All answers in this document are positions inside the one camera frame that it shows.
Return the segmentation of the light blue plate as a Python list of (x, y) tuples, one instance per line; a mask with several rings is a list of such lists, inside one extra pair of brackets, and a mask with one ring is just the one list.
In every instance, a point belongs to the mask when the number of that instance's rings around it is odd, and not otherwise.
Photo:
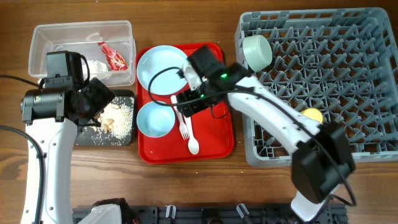
[[(180, 49), (170, 45), (160, 45), (149, 49), (137, 63), (137, 78), (146, 90), (151, 78), (160, 71), (177, 67), (187, 61), (187, 55)], [(160, 74), (151, 85), (151, 93), (156, 95), (172, 95), (180, 91), (187, 81), (180, 78), (177, 69), (168, 70)]]

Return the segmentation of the white napkin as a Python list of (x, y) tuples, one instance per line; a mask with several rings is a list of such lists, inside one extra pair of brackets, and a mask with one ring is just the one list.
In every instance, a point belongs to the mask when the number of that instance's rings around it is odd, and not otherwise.
[(88, 60), (88, 65), (82, 61), (83, 79), (86, 80), (88, 77), (88, 70), (90, 71), (90, 80), (97, 78), (99, 80), (108, 80), (111, 77), (111, 73), (105, 63), (98, 60)]

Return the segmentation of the light blue bowl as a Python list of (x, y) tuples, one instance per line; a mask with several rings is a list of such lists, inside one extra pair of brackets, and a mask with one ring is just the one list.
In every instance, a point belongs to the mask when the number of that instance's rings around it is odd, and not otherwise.
[(151, 101), (137, 113), (138, 130), (150, 138), (161, 138), (168, 135), (175, 125), (175, 113), (170, 106), (162, 106)]

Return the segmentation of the red snack wrapper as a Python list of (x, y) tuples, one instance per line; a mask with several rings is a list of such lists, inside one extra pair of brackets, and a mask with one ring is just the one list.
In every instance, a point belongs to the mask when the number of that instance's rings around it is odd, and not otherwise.
[(129, 68), (123, 56), (106, 42), (98, 42), (102, 52), (105, 54), (106, 59), (112, 71), (127, 70)]

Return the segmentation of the mint green bowl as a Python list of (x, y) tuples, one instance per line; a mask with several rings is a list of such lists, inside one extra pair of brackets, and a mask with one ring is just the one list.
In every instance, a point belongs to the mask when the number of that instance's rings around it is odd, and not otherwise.
[(254, 72), (260, 72), (272, 63), (272, 49), (263, 35), (246, 37), (243, 40), (244, 57)]

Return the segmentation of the yellow plastic cup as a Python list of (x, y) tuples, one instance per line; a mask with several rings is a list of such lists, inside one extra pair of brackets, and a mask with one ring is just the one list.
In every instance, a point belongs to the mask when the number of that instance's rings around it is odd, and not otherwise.
[(318, 121), (319, 123), (323, 122), (323, 115), (320, 112), (320, 110), (318, 110), (316, 108), (308, 108), (308, 109), (301, 111), (301, 113), (310, 119)]

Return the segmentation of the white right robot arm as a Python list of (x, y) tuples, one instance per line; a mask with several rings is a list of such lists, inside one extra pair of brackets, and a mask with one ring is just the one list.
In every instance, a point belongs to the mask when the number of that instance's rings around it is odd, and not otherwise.
[(303, 222), (312, 222), (355, 170), (349, 141), (340, 124), (322, 124), (291, 108), (268, 91), (238, 63), (226, 66), (204, 45), (182, 63), (178, 71), (189, 89), (177, 95), (177, 109), (185, 117), (221, 101), (253, 119), (276, 138), (292, 158), (291, 178), (297, 189), (290, 207)]

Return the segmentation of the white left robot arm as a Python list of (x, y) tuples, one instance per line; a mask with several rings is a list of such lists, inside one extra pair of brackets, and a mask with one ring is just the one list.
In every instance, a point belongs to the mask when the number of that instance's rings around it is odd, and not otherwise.
[(98, 125), (95, 116), (114, 93), (83, 73), (86, 58), (69, 51), (50, 52), (47, 76), (21, 101), (29, 160), (22, 223), (71, 223), (72, 150), (81, 129)]

